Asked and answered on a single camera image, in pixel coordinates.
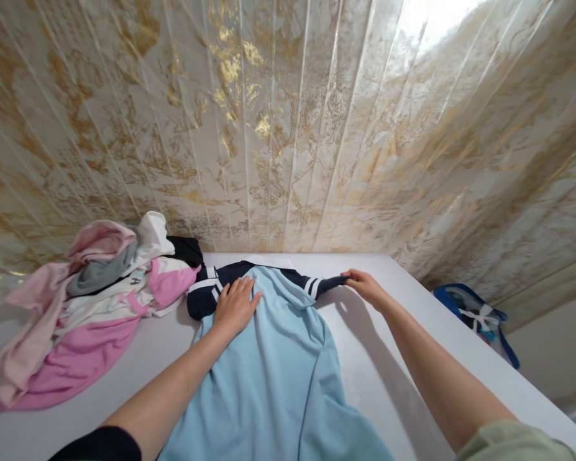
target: hand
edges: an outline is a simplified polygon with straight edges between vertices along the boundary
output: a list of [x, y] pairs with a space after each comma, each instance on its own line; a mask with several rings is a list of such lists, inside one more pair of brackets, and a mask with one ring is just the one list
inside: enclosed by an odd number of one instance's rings
[[367, 272], [350, 269], [342, 272], [341, 275], [350, 277], [346, 280], [346, 285], [354, 288], [360, 297], [370, 303], [376, 311], [382, 312], [386, 306], [397, 303]]
[[249, 277], [245, 277], [245, 279], [239, 277], [234, 281], [232, 287], [230, 284], [224, 285], [218, 298], [213, 327], [227, 329], [232, 337], [241, 333], [254, 315], [258, 301], [262, 296], [262, 291], [259, 291], [250, 301], [253, 287], [254, 279], [250, 280]]

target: table surface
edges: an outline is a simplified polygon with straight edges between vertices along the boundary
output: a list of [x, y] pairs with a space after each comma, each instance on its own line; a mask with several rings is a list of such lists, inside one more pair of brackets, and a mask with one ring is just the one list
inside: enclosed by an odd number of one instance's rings
[[[244, 254], [205, 254], [208, 266]], [[523, 422], [576, 450], [576, 425], [496, 355], [389, 256], [281, 254], [302, 274], [332, 277], [350, 267], [368, 271], [426, 330]], [[335, 288], [316, 307], [333, 332], [348, 403], [364, 413], [398, 460], [452, 460], [454, 455], [416, 390], [382, 317], [350, 288]], [[21, 314], [0, 312], [0, 345], [18, 329]], [[185, 305], [162, 319], [140, 322], [132, 345], [98, 382], [47, 410], [0, 413], [0, 461], [46, 460], [93, 430], [190, 346], [198, 322]]]

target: wall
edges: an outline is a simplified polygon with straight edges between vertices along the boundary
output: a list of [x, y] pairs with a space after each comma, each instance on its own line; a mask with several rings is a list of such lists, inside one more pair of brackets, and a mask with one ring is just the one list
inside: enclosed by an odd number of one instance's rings
[[576, 0], [0, 0], [0, 295], [150, 209], [507, 298], [576, 261]]
[[576, 392], [576, 300], [508, 335], [520, 372], [546, 397]]

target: person's left hand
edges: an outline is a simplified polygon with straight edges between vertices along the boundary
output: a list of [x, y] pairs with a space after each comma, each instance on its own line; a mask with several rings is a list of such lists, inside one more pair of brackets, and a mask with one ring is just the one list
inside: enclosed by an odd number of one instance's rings
[[247, 326], [254, 315], [256, 306], [262, 296], [262, 291], [256, 293], [250, 301], [250, 293], [254, 287], [254, 279], [239, 277], [233, 285], [224, 285], [218, 298], [213, 327], [228, 330], [236, 336]]

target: blue tote bag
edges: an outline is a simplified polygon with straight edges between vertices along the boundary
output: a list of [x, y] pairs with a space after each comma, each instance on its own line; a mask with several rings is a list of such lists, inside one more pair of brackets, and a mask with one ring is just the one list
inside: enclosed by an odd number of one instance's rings
[[520, 367], [516, 354], [502, 331], [508, 316], [489, 306], [474, 290], [463, 284], [442, 285], [433, 290], [433, 296], [442, 302], [461, 321], [470, 327], [515, 369]]

